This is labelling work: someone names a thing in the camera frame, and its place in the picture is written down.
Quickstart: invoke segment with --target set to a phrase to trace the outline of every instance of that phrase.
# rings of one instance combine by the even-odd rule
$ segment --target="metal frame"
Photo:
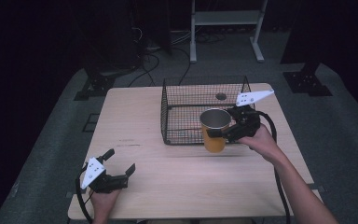
[[[255,24],[255,36],[250,37],[252,48],[258,62],[264,62],[263,54],[258,46],[261,25],[263,24],[268,0],[264,0],[260,10],[248,11],[208,11],[197,12],[196,0],[192,0],[191,6],[191,40],[190,40],[190,62],[197,62],[196,48],[196,26],[197,25],[233,25],[233,24]]]
[[[164,79],[160,125],[166,145],[203,144],[200,114],[210,108],[231,108],[239,92],[250,92],[247,77],[188,77]]]

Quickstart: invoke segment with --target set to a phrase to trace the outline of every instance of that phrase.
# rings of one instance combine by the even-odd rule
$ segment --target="cup rim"
[[[205,120],[202,120],[202,115],[204,115],[206,112],[211,111],[211,110],[218,110],[218,111],[224,112],[224,114],[227,115],[227,122],[224,123],[224,125],[219,126],[219,127],[211,127],[210,125],[205,124]],[[227,127],[229,125],[229,123],[231,122],[231,115],[225,109],[222,109],[222,108],[209,108],[209,109],[202,111],[202,113],[200,114],[200,122],[202,125],[204,125],[205,127],[209,128],[209,129],[222,129],[222,128]]]

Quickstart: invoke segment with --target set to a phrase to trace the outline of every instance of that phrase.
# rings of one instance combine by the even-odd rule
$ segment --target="metal cup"
[[[231,122],[231,116],[226,110],[211,108],[201,113],[200,122],[202,127],[202,137],[205,148],[213,153],[221,152],[226,145],[226,139],[223,137],[209,137],[207,130],[224,130]]]

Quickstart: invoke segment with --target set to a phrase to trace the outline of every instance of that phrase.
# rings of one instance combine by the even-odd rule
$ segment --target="white shelf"
[[[266,12],[268,0],[262,1],[260,10],[240,11],[196,11],[195,2],[192,0],[191,7],[191,41],[190,41],[190,62],[197,62],[196,47],[196,26],[200,25],[247,25],[255,24],[255,35],[250,37],[252,48],[258,62],[264,62],[263,54],[258,46],[261,25]]]
[[[195,25],[243,25],[257,24],[259,10],[249,11],[198,11]]]

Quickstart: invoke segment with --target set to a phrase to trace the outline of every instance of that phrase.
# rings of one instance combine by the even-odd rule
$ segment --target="dark background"
[[[93,2],[91,6],[88,1],[0,1],[0,206],[72,75],[90,61],[120,68],[139,65],[134,55],[142,50],[132,44],[133,39],[116,32],[127,29],[125,35],[131,36],[131,30],[120,28],[106,14],[108,9],[130,8],[127,22],[143,26],[145,35],[162,46],[169,44],[170,39],[162,35],[169,28],[190,25],[190,1]],[[225,1],[216,9],[259,7],[258,1],[244,2]],[[207,6],[209,1],[197,5]],[[126,20],[126,15],[116,18],[121,19]],[[358,100],[358,1],[300,5],[269,0],[263,30],[281,32],[291,27],[282,62],[304,63],[308,52],[315,52],[312,55],[334,69]]]

